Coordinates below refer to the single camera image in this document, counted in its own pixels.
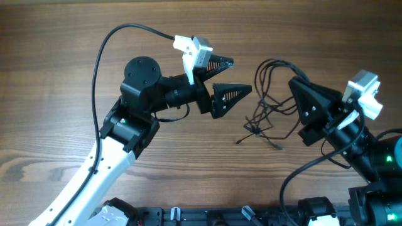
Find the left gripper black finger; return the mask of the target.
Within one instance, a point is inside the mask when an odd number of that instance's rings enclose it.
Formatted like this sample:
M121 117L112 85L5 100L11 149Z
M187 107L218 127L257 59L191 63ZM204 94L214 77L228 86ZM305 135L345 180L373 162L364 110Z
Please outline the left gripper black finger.
M209 80L220 72L232 68L233 66L233 58L211 55L206 69L201 73L200 79Z
M252 91L252 86L245 84L215 83L212 88L214 94L211 96L211 114L214 119L223 117Z

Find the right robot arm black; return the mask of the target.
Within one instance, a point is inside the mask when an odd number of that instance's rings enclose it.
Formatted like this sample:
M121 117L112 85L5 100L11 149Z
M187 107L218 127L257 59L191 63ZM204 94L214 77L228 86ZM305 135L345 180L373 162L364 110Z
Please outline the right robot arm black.
M293 77L288 83L303 124L307 146L325 139L366 186L349 189L349 209L358 225L401 225L401 129L373 136L365 118L375 119L382 105L374 98L377 75L362 72L343 94Z

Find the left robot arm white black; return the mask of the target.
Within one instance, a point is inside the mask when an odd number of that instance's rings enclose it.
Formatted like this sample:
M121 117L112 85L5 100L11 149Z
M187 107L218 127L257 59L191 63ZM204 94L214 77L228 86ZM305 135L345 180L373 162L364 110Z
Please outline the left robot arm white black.
M197 104L200 113L223 117L252 91L250 85L205 81L227 70L233 59L212 55L184 74L164 77L156 60L139 56L128 62L121 96L96 126L97 138L87 159L56 199L32 225L87 225L90 214L115 181L139 158L164 121L155 113Z

